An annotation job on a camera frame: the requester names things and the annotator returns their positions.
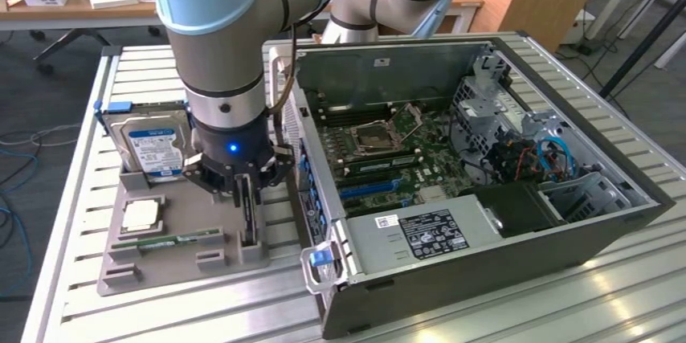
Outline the silver CPU chip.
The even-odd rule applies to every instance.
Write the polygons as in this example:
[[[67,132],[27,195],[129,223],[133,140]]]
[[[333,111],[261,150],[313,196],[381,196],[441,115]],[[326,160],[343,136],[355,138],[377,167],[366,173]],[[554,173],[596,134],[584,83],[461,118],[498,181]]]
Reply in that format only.
[[[161,227],[161,203],[154,199],[129,202],[123,211],[121,233],[127,235],[153,232],[159,231]]]

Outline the black expansion card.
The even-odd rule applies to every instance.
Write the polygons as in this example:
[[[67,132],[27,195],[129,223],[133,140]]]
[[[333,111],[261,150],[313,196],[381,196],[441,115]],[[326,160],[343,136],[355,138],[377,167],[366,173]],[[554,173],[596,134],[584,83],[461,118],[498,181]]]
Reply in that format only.
[[[242,174],[237,177],[237,187],[241,198],[241,208],[243,210],[243,232],[242,232],[242,244],[245,247],[255,246],[258,243],[257,236],[257,209],[255,209],[255,197],[253,191],[253,183],[250,176]]]

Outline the silver slotted disk bay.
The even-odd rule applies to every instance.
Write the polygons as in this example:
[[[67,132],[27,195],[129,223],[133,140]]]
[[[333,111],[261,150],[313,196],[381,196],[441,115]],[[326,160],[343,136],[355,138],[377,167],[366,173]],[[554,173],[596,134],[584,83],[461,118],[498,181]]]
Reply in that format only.
[[[566,182],[544,182],[540,189],[568,223],[633,207],[626,195],[600,172]]]

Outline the metal CPU socket cover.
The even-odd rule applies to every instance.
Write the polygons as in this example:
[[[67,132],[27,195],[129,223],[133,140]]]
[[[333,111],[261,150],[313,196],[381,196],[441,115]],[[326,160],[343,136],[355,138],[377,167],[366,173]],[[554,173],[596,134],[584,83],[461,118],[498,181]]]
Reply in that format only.
[[[422,127],[422,110],[414,103],[408,103],[391,117],[396,133],[404,142]]]

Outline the blue expansion slot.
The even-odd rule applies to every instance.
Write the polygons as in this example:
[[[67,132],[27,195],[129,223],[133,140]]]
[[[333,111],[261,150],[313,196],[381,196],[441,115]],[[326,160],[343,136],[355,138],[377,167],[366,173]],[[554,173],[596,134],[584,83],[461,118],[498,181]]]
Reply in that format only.
[[[350,189],[342,190],[339,192],[339,197],[341,197],[341,199],[349,199],[349,198],[362,197],[362,196],[366,196],[370,194],[396,192],[401,186],[401,182],[402,182],[402,179],[398,178],[389,182],[375,183],[373,185],[350,188]]]

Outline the grey parts rack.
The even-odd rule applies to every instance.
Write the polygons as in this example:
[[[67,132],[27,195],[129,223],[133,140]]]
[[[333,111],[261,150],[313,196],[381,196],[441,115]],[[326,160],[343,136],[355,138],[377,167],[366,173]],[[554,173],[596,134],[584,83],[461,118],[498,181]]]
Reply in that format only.
[[[161,203],[161,230],[123,235],[127,203],[149,199]],[[258,243],[245,247],[243,210],[234,206],[233,198],[210,194],[187,179],[153,184],[137,177],[122,177],[97,284],[99,295],[113,296],[266,267],[270,263],[267,230],[263,207],[257,200],[255,209]],[[222,233],[205,236],[190,245],[146,251],[137,247],[113,249],[114,243],[210,228],[221,228]]]

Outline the dark grey open PC case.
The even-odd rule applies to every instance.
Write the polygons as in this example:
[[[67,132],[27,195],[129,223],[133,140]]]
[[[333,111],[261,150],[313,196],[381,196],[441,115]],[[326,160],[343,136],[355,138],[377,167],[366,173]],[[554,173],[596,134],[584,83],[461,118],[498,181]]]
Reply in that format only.
[[[513,67],[512,88],[530,109],[522,132],[500,125],[470,133],[456,118],[454,95],[493,44]],[[270,49],[270,77],[281,89],[294,76],[283,136],[297,169],[289,189],[303,228],[302,269],[318,301],[327,339],[359,337],[397,321],[588,263],[622,236],[674,206],[629,159],[630,135],[609,138],[598,123],[612,108],[532,39],[518,34],[460,35],[342,45],[283,43]],[[504,240],[377,274],[362,272],[318,121],[341,112],[377,111],[420,102],[442,117],[450,144],[465,154],[474,194],[504,223]],[[600,172],[633,207],[568,223],[540,189]],[[310,253],[335,261],[313,267]]]

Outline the hard disk with blue carrier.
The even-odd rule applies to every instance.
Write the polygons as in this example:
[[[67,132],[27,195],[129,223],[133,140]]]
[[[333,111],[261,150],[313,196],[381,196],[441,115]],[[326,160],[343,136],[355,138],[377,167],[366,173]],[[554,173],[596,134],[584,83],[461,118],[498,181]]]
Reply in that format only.
[[[149,182],[183,177],[185,160],[195,155],[187,104],[182,100],[95,102],[95,117],[113,139],[129,173]]]

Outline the green motherboard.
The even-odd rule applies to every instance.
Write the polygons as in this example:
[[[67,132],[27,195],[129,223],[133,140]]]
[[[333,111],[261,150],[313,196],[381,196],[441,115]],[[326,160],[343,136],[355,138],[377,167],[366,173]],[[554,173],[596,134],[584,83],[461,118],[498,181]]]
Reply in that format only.
[[[406,104],[402,107],[385,107],[377,111],[341,112],[338,115],[331,114],[319,118],[319,140],[338,194],[342,190],[350,188],[389,182],[398,178],[402,179],[396,192],[341,199],[349,218],[426,203],[420,196],[420,189],[425,186],[441,185],[448,193],[448,198],[454,198],[462,190],[476,185],[470,174],[465,170],[465,163],[461,158],[465,153],[450,144],[448,133],[444,131],[442,117],[437,112],[430,111],[424,103],[410,103],[414,103],[422,110],[424,125],[404,142],[398,138],[390,120]],[[386,121],[390,124],[401,147],[381,152],[361,153],[351,138],[350,128],[377,120]],[[350,177],[342,175],[342,166],[346,161],[401,151],[421,153],[424,161],[406,168]]]

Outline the green RAM stick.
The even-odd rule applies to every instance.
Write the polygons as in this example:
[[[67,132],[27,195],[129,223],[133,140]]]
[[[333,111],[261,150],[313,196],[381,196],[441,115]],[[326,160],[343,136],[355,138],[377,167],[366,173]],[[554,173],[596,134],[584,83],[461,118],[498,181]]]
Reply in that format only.
[[[401,151],[369,157],[359,157],[354,161],[346,161],[342,166],[345,177],[359,174],[370,174],[397,168],[406,168],[424,161],[424,155],[414,151]]]
[[[221,228],[210,228],[207,230],[202,231],[194,231],[189,232],[181,235],[165,235],[165,236],[157,236],[149,239],[142,239],[138,241],[129,241],[122,243],[114,243],[113,249],[121,250],[123,248],[129,247],[137,247],[142,250],[155,250],[163,247],[175,247],[175,246],[183,246],[190,245],[193,243],[197,243],[202,237],[205,236],[217,236],[222,233]]]

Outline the silver perforated disk bay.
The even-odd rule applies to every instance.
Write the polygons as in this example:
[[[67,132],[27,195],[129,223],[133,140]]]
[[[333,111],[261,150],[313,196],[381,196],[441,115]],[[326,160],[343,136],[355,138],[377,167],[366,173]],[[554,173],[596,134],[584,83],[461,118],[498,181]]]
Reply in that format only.
[[[456,91],[456,118],[470,133],[485,133],[494,125],[505,132],[522,132],[530,109],[512,88],[513,67],[501,54],[493,44],[484,46],[472,65],[473,74],[461,79]]]

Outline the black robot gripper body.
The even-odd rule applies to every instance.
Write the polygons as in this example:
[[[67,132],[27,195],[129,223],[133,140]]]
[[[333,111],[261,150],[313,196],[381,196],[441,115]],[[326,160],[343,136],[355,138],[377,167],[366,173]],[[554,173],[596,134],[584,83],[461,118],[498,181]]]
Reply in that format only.
[[[266,118],[257,118],[245,126],[222,129],[194,119],[199,137],[202,176],[223,178],[234,174],[273,178],[274,165],[267,166],[275,151],[269,136]]]

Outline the CPU socket with metal frame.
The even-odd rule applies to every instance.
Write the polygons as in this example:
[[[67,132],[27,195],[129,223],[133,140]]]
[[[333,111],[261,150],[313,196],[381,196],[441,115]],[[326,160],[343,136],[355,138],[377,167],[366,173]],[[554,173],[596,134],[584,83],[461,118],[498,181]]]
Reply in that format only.
[[[401,143],[386,121],[377,120],[350,128],[351,138],[361,153],[398,149]]]

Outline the black stand pole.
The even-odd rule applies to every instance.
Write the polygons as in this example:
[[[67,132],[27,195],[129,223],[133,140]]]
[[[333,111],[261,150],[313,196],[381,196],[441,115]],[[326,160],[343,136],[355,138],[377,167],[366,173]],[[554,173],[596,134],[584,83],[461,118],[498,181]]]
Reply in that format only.
[[[618,70],[613,74],[613,77],[602,87],[598,95],[602,98],[608,98],[610,93],[613,92],[613,89],[618,86],[620,82],[622,81],[624,77],[629,74],[629,71],[634,67],[634,65],[640,62],[641,58],[644,57],[645,53],[649,51],[650,47],[658,40],[658,38],[662,36],[662,33],[665,30],[670,27],[674,19],[678,17],[684,9],[686,8],[686,0],[677,0],[672,7],[669,8],[668,12],[662,16],[661,20],[658,21],[657,25],[650,30],[649,34],[644,38],[642,42],[629,55],[629,58],[624,61],[622,65],[620,66]]]

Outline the black office chair base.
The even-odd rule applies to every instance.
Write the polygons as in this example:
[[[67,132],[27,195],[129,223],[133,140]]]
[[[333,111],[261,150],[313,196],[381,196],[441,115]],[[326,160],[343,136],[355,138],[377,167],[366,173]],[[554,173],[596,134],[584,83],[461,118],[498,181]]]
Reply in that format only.
[[[162,32],[159,27],[147,26],[147,32],[153,37],[161,37]],[[36,42],[42,42],[47,39],[44,31],[30,30],[30,36]],[[54,66],[46,63],[46,59],[66,48],[78,38],[89,36],[102,46],[111,46],[113,44],[102,35],[101,31],[93,27],[81,27],[70,29],[65,35],[34,57],[32,61],[36,65],[38,72],[44,76],[51,76],[55,72]]]

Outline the silver power supply unit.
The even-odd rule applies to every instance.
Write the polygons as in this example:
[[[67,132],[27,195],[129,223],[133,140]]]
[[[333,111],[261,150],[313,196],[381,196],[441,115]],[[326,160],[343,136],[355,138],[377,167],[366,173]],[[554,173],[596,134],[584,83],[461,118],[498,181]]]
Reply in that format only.
[[[504,223],[474,194],[355,217],[347,229],[366,274],[504,240]]]

